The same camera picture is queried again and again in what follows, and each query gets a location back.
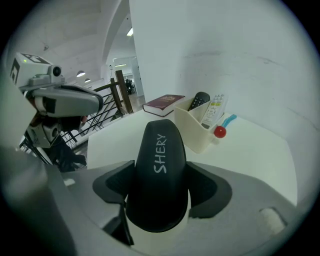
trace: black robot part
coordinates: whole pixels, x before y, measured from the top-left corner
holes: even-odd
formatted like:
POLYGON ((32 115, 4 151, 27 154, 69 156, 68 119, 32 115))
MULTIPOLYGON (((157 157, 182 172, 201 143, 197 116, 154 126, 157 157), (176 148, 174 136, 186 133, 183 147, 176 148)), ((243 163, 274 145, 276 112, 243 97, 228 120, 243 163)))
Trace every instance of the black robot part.
POLYGON ((188 189, 186 154, 177 127, 168 119, 149 122, 144 130, 130 188, 126 215, 148 232, 164 232, 184 217, 188 189))
POLYGON ((100 176, 93 190, 105 202, 126 207, 132 223, 154 233, 172 229, 181 221, 187 210, 188 190, 191 218, 214 217, 232 197, 225 179, 186 162, 180 133, 168 119, 147 124, 136 165, 129 161, 100 176))
POLYGON ((53 73, 53 75, 54 75, 55 77, 60 76, 60 74, 61 74, 61 68, 58 67, 58 66, 55 66, 55 67, 53 68, 52 73, 53 73))

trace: book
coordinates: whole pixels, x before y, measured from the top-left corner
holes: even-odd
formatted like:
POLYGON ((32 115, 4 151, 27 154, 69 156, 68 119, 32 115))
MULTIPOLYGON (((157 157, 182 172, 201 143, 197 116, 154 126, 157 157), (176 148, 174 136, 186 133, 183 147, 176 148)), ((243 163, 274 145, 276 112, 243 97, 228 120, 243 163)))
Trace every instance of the book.
POLYGON ((145 112, 154 114, 159 117, 165 117, 174 111, 177 103, 184 100, 183 95, 166 94, 142 105, 145 112))

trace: beige plastic caddy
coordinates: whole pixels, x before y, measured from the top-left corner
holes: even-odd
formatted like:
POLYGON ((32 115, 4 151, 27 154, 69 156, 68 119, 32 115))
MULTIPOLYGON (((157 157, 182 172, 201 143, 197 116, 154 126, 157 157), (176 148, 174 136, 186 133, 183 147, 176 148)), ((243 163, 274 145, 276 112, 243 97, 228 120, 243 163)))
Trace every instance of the beige plastic caddy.
POLYGON ((212 129, 205 129, 200 122, 210 101, 188 111, 193 100, 194 98, 191 98, 174 106, 174 123, 179 129, 183 143, 194 152, 202 153, 213 139, 218 140, 213 132, 223 123, 225 114, 223 113, 212 129))

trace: white wall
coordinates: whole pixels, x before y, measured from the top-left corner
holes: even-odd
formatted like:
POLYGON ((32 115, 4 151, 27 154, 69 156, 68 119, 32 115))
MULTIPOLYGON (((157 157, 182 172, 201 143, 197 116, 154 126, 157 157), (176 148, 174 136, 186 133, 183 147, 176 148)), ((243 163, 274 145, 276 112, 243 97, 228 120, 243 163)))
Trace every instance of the white wall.
POLYGON ((96 48, 100 44, 97 23, 101 0, 44 0, 29 13, 10 38, 6 70, 10 72, 16 52, 39 55, 60 65, 68 83, 100 79, 96 48), (77 72, 86 75, 76 78, 77 72))
POLYGON ((105 86, 107 83, 105 82, 105 80, 102 78, 98 81, 94 81, 94 82, 90 82, 90 83, 87 83, 84 87, 86 88, 89 88, 91 90, 94 90, 96 88, 99 88, 101 86, 105 86))
POLYGON ((131 75, 124 75, 123 78, 124 78, 124 80, 126 80, 126 79, 132 80, 132 79, 134 79, 134 76, 132 74, 131 75))
POLYGON ((100 9, 101 16, 97 26, 99 45, 96 48, 99 66, 106 63, 115 36, 130 12, 129 0, 100 0, 100 9))
POLYGON ((133 36, 126 36, 122 34, 117 34, 114 38, 112 46, 110 48, 109 55, 106 60, 106 64, 103 70, 103 77, 106 81, 110 81, 110 78, 115 78, 115 68, 114 59, 123 59, 136 56, 135 41, 133 36), (112 72, 109 69, 109 65, 112 65, 112 72))
POLYGON ((298 200, 319 184, 320 63, 277 1, 130 0, 146 101, 198 91, 229 94, 227 111, 285 138, 298 200), (154 79, 159 75, 163 79, 154 79))
POLYGON ((132 67, 131 67, 131 62, 130 62, 130 57, 128 58, 116 58, 113 60, 113 66, 114 70, 118 71, 121 70, 122 74, 132 74, 132 67))

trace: red ball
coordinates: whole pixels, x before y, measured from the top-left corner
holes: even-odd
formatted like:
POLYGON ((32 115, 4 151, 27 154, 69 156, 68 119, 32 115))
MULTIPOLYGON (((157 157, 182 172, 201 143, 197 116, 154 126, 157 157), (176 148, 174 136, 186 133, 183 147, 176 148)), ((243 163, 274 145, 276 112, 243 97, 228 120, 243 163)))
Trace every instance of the red ball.
POLYGON ((223 126, 217 126, 213 132, 213 134, 219 138, 222 139, 224 136, 226 136, 227 134, 227 130, 226 128, 224 128, 223 126))

